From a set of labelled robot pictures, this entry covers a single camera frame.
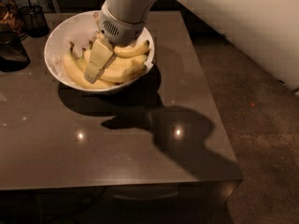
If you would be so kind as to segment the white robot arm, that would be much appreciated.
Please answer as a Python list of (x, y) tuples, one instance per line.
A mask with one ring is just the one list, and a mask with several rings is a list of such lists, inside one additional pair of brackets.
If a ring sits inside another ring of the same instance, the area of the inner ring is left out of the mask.
[[(116, 45), (141, 34), (157, 0), (106, 0), (99, 27)], [(176, 0), (292, 90), (299, 89), (299, 0)]]

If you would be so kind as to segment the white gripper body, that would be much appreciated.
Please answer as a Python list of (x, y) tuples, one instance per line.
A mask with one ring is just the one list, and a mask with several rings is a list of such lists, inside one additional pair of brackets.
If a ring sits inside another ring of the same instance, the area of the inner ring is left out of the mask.
[(142, 34), (144, 23), (128, 23), (118, 20), (104, 3), (99, 12), (99, 30), (114, 45), (128, 46)]

